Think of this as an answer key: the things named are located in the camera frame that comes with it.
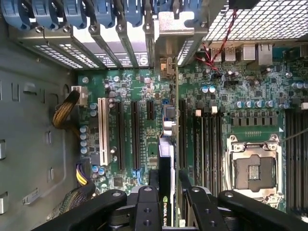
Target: red and black wires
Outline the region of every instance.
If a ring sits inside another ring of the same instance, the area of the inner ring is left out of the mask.
[[[223,39],[222,45],[221,45],[221,47],[219,48],[219,50],[217,51],[217,53],[211,58],[210,55],[209,55],[209,53],[208,53],[209,50],[206,48],[206,45],[205,45],[204,43],[202,43],[203,48],[204,48],[204,50],[205,50],[205,59],[196,57],[197,60],[201,61],[202,63],[204,63],[204,64],[206,64],[206,65],[208,65],[212,70],[217,71],[217,72],[218,72],[218,68],[215,67],[215,65],[214,65],[214,60],[217,58],[217,56],[218,56],[219,54],[221,54],[221,52],[222,52],[223,49],[225,48],[225,45],[226,45],[227,40],[228,40],[228,37],[229,37],[229,35],[230,35],[230,33],[231,33],[231,29],[232,29],[232,27],[233,27],[233,25],[234,25],[234,22],[235,22],[235,19],[236,19],[236,17],[237,17],[237,10],[233,10],[233,13],[232,13],[231,16],[232,16],[232,20],[231,20],[231,22],[230,22],[230,24],[229,24],[229,26],[228,26],[227,34],[226,34],[225,38]]]

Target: motherboard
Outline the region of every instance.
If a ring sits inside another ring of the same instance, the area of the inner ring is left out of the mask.
[[[295,124],[294,115],[304,119],[307,60],[275,60],[264,70],[235,63],[216,67],[218,72],[200,63],[179,69],[177,167],[214,196],[233,189],[282,211],[307,206],[294,184],[308,195],[308,178],[298,179],[308,171],[293,160],[307,166],[308,146],[284,142],[305,128],[300,119]],[[130,193],[147,184],[149,170],[158,168],[164,105],[173,100],[170,81],[152,69],[108,70],[83,72],[78,85],[88,98],[79,107],[80,152],[90,160],[97,193]],[[302,152],[289,154],[295,144]],[[293,173],[287,175],[287,168]]]

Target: green circuit board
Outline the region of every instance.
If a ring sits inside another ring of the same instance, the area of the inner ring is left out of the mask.
[[[186,165],[192,184],[204,185],[197,180],[194,172],[196,160],[193,150],[194,144],[194,124],[193,115],[198,108],[198,103],[205,106],[217,105],[218,108],[224,107],[222,114],[222,143],[224,150],[227,145],[227,138],[233,134],[241,141],[267,141],[270,134],[277,134],[279,139],[285,136],[284,112],[279,107],[282,102],[292,107],[292,98],[303,98],[306,96],[306,90],[294,90],[291,85],[297,81],[302,81],[308,76],[308,67],[303,61],[294,61],[292,63],[275,62],[269,73],[261,74],[260,71],[248,70],[246,65],[240,64],[218,64],[220,73],[228,71],[238,72],[239,75],[232,77],[232,80],[238,80],[242,83],[237,86],[226,87],[224,81],[229,79],[214,80],[211,78],[214,72],[204,74],[205,66],[194,64],[189,68],[180,69],[179,74],[179,96],[180,100],[185,101],[186,114]],[[83,78],[89,79],[88,83],[83,82]],[[258,84],[251,85],[247,77],[255,77]],[[162,105],[169,102],[170,89],[167,79],[159,79],[153,70],[109,70],[83,72],[78,76],[78,85],[87,87],[89,93],[89,104],[97,103],[97,98],[106,97],[108,93],[104,88],[109,84],[110,89],[115,92],[115,101],[122,102],[124,105],[125,118],[125,170],[119,170],[117,159],[113,157],[111,164],[106,167],[103,177],[93,174],[93,181],[97,185],[100,193],[110,189],[117,188],[130,193],[131,189],[139,184],[147,184],[149,169],[157,168],[157,137],[162,132]],[[213,93],[202,93],[202,87],[214,87]],[[154,119],[147,119],[146,102],[154,102]],[[261,108],[251,108],[249,110],[236,108],[236,102],[251,101],[252,103],[261,100]],[[273,107],[267,108],[265,101],[273,100]],[[132,171],[132,145],[131,145],[131,108],[130,102],[138,101],[140,107],[140,150],[141,150],[141,181],[136,179]],[[91,115],[89,108],[80,107],[79,117],[80,125],[91,126]],[[254,126],[239,124],[238,119],[248,121],[249,118],[258,119]],[[270,124],[262,118],[274,117]],[[116,124],[115,113],[111,108],[109,112],[109,137],[110,147],[116,146]],[[98,144],[98,134],[90,134],[89,146],[95,152]],[[89,154],[82,155],[82,158],[89,158]],[[285,158],[285,149],[282,146],[282,156]],[[227,189],[224,178],[224,156],[222,156],[222,185],[221,190]],[[283,160],[283,175],[285,176],[285,159]],[[283,177],[283,193],[285,192],[285,177]],[[280,210],[285,210],[285,202],[281,201],[278,206]]]

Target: electrolytic capacitor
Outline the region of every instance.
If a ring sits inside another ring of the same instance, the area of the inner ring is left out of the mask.
[[[88,131],[88,126],[87,126],[87,125],[81,126],[81,127],[79,128],[79,131],[80,131],[81,133],[87,132],[87,131]]]
[[[304,84],[303,84],[303,83],[292,83],[291,87],[292,87],[294,90],[300,90],[300,89],[303,89]]]
[[[80,141],[80,146],[81,147],[86,147],[88,145],[87,141]]]
[[[98,172],[98,167],[96,165],[92,166],[92,172]]]
[[[262,107],[262,101],[261,101],[261,100],[256,101],[256,102],[255,102],[255,107],[261,108],[261,107]]]
[[[102,176],[105,174],[105,168],[104,167],[100,167],[100,169],[98,170],[98,175]]]
[[[204,93],[204,94],[207,94],[208,93],[208,87],[204,86],[204,87],[201,87],[201,92]]]
[[[210,93],[214,93],[216,91],[214,86],[210,86],[208,90]]]
[[[242,102],[241,101],[236,102],[235,107],[236,108],[242,108]]]
[[[279,105],[280,109],[288,109],[290,107],[290,105],[288,103],[283,103]]]
[[[112,148],[110,149],[110,153],[111,153],[111,154],[116,153],[116,147],[112,147]]]
[[[95,110],[90,111],[90,116],[91,117],[97,116],[97,111],[95,111]]]
[[[90,109],[91,109],[91,110],[95,110],[97,107],[98,107],[98,104],[97,104],[97,103],[91,103],[91,104],[90,104]]]
[[[106,83],[106,84],[104,85],[104,88],[105,88],[106,90],[110,90],[110,85],[109,85],[108,83]]]
[[[265,106],[266,107],[273,107],[274,106],[274,101],[273,100],[267,100],[265,102]]]
[[[80,149],[80,153],[81,153],[81,154],[87,154],[88,151],[89,151],[89,148],[88,148],[88,147],[82,147],[82,148]]]
[[[109,98],[109,99],[108,99],[108,102],[109,102],[109,103],[114,103],[114,102],[115,102],[115,99],[114,99],[114,98]]]
[[[244,107],[246,107],[246,108],[251,108],[251,107],[252,107],[252,102],[251,102],[251,101],[246,101],[246,102],[244,103]]]
[[[81,133],[81,134],[79,135],[79,137],[80,137],[80,139],[81,139],[82,141],[84,141],[84,140],[86,140],[86,139],[88,138],[88,135],[87,135],[87,133]]]

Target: white pci slot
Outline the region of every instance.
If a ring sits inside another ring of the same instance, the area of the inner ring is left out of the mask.
[[[107,98],[98,98],[98,126],[100,142],[100,164],[108,165],[111,161],[109,150],[109,107]]]

